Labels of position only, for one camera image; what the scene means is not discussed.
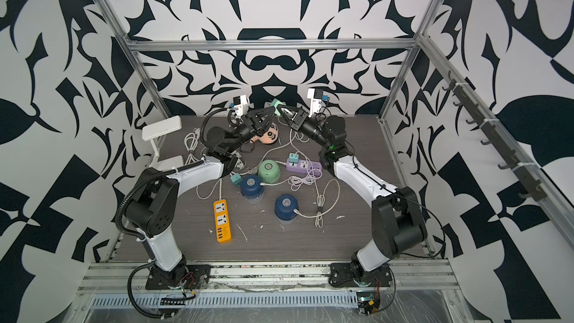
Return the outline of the green adapter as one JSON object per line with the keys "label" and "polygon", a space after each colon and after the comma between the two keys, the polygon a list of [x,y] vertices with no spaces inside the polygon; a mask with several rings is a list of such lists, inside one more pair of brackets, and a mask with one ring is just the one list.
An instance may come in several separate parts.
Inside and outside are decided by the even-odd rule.
{"label": "green adapter", "polygon": [[285,103],[278,100],[277,98],[275,98],[272,101],[271,106],[274,108],[274,113],[276,116],[280,117],[282,115],[280,108],[283,107],[284,105],[285,105]]}

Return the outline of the teal USB charger adapter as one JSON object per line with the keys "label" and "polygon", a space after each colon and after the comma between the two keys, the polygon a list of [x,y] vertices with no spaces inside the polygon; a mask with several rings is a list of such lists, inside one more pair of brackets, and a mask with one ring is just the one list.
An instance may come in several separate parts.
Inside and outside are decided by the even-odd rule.
{"label": "teal USB charger adapter", "polygon": [[297,164],[299,163],[300,159],[299,159],[299,155],[296,153],[290,153],[289,157],[288,157],[288,161],[292,164]]}

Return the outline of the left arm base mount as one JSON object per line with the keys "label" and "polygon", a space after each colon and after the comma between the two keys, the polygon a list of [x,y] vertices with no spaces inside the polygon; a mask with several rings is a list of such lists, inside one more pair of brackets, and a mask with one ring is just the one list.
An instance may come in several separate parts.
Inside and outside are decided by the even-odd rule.
{"label": "left arm base mount", "polygon": [[168,290],[183,287],[195,290],[206,286],[211,276],[211,265],[180,264],[170,272],[153,266],[148,274],[145,288],[147,290]]}

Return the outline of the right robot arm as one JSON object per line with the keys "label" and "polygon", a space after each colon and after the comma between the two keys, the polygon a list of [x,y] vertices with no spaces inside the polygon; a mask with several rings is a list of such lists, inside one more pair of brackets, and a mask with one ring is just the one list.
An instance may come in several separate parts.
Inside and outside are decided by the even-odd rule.
{"label": "right robot arm", "polygon": [[427,239],[425,218],[414,191],[389,184],[357,159],[347,141],[344,118],[333,115],[318,121],[306,109],[283,104],[277,111],[291,129],[321,146],[318,155],[323,169],[346,183],[371,208],[372,240],[351,259],[358,275],[373,272]]}

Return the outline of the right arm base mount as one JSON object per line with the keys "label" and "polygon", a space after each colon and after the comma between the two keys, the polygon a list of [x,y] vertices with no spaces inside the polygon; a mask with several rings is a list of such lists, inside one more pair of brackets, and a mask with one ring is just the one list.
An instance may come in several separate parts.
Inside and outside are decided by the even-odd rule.
{"label": "right arm base mount", "polygon": [[334,288],[391,287],[393,274],[388,265],[366,272],[359,263],[332,263],[328,283]]}

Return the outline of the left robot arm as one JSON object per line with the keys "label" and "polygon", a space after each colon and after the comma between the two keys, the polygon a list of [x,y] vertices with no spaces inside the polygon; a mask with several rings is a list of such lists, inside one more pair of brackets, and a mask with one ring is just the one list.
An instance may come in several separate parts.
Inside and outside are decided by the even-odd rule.
{"label": "left robot arm", "polygon": [[153,167],[144,170],[115,214],[118,231],[143,242],[152,266],[167,274],[180,273],[185,265],[172,231],[178,197],[230,174],[238,160],[233,153],[268,131],[276,109],[270,106],[249,110],[231,130],[206,128],[214,115],[207,115],[200,127],[200,141],[206,148],[204,157],[168,170]]}

